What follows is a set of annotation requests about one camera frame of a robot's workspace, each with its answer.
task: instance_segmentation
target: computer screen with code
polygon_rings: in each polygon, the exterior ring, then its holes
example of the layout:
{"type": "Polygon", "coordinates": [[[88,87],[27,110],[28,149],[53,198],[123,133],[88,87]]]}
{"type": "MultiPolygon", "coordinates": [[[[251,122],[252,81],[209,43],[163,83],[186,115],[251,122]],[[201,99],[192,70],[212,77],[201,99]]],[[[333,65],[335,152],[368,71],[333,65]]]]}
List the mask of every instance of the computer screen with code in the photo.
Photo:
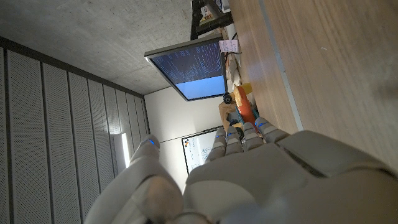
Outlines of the computer screen with code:
{"type": "Polygon", "coordinates": [[[225,71],[218,41],[181,48],[151,58],[187,100],[225,93],[225,71]]]}

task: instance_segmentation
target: wall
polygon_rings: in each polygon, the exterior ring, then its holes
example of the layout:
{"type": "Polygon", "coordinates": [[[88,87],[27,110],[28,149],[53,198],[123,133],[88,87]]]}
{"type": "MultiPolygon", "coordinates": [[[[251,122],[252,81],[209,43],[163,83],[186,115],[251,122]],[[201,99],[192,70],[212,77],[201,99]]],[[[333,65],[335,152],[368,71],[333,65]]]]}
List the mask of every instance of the wall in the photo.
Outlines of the wall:
{"type": "Polygon", "coordinates": [[[187,178],[181,137],[221,126],[222,101],[216,97],[187,102],[172,87],[145,96],[150,133],[160,142],[160,162],[181,189],[187,178]]]}
{"type": "Polygon", "coordinates": [[[133,153],[149,132],[143,99],[3,48],[0,122],[0,223],[83,223],[118,174],[112,134],[133,153]]]}

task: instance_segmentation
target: small wheel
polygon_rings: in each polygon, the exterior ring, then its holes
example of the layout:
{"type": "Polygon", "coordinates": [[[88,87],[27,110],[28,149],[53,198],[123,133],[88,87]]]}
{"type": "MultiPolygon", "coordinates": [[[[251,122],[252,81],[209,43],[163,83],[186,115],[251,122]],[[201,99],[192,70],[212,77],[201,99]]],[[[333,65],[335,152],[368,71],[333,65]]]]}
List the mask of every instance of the small wheel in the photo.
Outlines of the small wheel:
{"type": "Polygon", "coordinates": [[[224,93],[223,95],[224,98],[224,103],[225,104],[231,104],[232,103],[232,97],[229,93],[224,93]]]}

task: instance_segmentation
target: white wall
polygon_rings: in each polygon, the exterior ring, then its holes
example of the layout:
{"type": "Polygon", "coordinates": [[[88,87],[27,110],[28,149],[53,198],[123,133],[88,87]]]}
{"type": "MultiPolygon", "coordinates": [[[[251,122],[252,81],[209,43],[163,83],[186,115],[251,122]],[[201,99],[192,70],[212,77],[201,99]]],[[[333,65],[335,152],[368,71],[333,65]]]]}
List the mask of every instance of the white wall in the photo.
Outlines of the white wall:
{"type": "Polygon", "coordinates": [[[221,126],[218,105],[222,101],[216,97],[187,102],[172,87],[145,96],[150,133],[162,142],[160,163],[181,190],[187,179],[181,137],[221,126]]]}
{"type": "Polygon", "coordinates": [[[222,97],[185,101],[172,87],[145,96],[150,133],[159,142],[221,126],[222,97]]]}
{"type": "Polygon", "coordinates": [[[159,162],[167,169],[181,191],[183,191],[188,173],[180,138],[160,144],[159,162]]]}

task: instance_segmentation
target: paper note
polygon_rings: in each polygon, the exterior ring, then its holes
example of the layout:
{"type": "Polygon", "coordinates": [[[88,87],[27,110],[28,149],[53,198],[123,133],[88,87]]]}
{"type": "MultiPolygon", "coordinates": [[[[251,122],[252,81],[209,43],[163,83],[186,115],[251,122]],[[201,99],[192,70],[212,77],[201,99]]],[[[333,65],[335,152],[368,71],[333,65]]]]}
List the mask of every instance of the paper note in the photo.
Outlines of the paper note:
{"type": "Polygon", "coordinates": [[[220,40],[221,52],[238,52],[238,40],[220,40]]]}

